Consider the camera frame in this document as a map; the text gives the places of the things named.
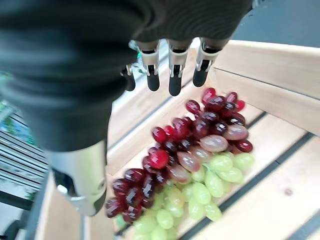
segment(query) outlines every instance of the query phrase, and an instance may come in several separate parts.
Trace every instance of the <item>robotic arm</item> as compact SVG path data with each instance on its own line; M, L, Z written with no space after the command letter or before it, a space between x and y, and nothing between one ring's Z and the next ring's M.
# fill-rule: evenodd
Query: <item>robotic arm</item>
M169 43L169 92L176 96L188 48L201 37L193 83L208 71L252 0L3 0L1 93L19 107L44 149L57 189L86 215L106 197L112 103L133 90L135 40L150 90L159 88L159 39Z

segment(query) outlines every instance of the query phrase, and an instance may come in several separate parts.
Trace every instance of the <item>black surface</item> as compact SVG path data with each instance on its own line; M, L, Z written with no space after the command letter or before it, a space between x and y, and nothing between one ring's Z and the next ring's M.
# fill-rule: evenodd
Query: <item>black surface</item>
M319 0L266 0L251 10L233 40L320 47Z

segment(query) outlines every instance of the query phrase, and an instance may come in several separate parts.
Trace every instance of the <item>grape bunch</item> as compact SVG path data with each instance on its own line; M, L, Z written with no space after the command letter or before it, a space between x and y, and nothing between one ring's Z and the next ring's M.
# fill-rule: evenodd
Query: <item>grape bunch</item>
M195 100L185 104L193 119L177 117L172 126L153 128L156 143L142 159L143 169L130 168L112 183L115 197L107 200L105 214L119 227L133 225L136 240L176 239L185 209L193 220L218 220L222 213L213 199L241 184L242 171L254 163L246 120L238 113L245 102L236 92L216 96L214 88L201 102L202 109Z

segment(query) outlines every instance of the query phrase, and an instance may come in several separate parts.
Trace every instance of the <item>wooden crate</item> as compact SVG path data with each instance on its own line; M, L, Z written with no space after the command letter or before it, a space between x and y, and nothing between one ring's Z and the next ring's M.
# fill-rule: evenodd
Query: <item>wooden crate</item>
M153 126L169 124L188 115L187 99L200 99L207 87L218 93L239 93L247 102L241 112L249 123L249 140L256 162L245 173L244 184L214 199L223 218L197 222L186 216L180 239L282 240L308 233L319 239L308 223L319 217L320 207L320 50L274 43L230 41L211 68L205 86L192 84L196 51L192 49L184 71L181 93L168 93L169 71L160 73L160 89L147 83L130 97L130 107L113 109L108 136L108 196L111 182L141 160L154 143ZM38 226L38 239L79 239L80 215L48 184ZM133 227L120 231L100 211L90 220L91 239L134 239Z

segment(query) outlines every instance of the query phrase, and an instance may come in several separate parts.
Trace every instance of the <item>green grape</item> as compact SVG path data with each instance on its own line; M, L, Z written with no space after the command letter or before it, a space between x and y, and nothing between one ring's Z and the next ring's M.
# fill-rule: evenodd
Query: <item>green grape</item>
M176 187L172 187L170 189L170 191L168 193L168 199L173 205L180 207L180 208L182 208L184 206L185 201L186 201L182 192Z
M154 202L151 207L153 210L159 210L162 207L162 203L164 202L164 195L159 193L154 196Z
M181 216L181 217L174 217L174 218L173 218L173 226L174 226L174 227L177 227L177 226L181 223L182 218L183 218L183 216Z
M164 230L160 225L158 225L153 231L151 232L151 240L167 240L167 231Z
M156 219L149 215L144 215L133 223L135 230L140 234L151 232L157 225Z
M186 185L182 189L182 194L186 202L189 202L190 198L193 196L192 189L192 184Z
M254 162L254 155L246 152L238 154L233 160L234 166L241 170L250 168Z
M227 182L236 183L243 177L242 172L235 167L232 167L229 171L217 171L216 174Z
M232 184L228 181L225 180L221 180L222 181L222 185L223 185L223 191L225 194L228 194L231 192L232 190Z
M150 240L150 238L150 234L141 234L138 232L134 234L134 240Z
M217 221L219 218L222 217L222 213L219 207L213 202L209 202L207 205L205 205L204 210L205 210L205 215L211 221Z
M220 198L224 194L224 186L221 179L210 170L206 171L204 183L213 197Z
M195 182L192 186L193 197L200 204L208 204L211 200L211 195L206 186L200 182Z
M231 160L233 160L235 157L234 154L230 151L223 151L223 152L219 153L219 155L231 158Z
M174 227L169 228L166 231L166 235L168 237L168 240L176 240L177 239L177 230Z
M169 211L160 209L156 213L156 220L158 224L164 229L170 229L174 225L174 218Z
M193 220L199 221L205 216L205 207L192 197L188 204L189 216Z
M196 182L202 183L205 180L205 168L203 166L200 167L199 171L195 171L191 173L191 177Z
M125 222L122 214L119 214L115 217L115 223L118 226L118 228L120 228L120 229L122 229L126 225L126 222Z
M184 208L173 205L169 200L165 201L164 208L175 218L179 218L184 214Z
M229 171L233 167L233 162L228 156L218 155L211 159L209 166L215 171Z

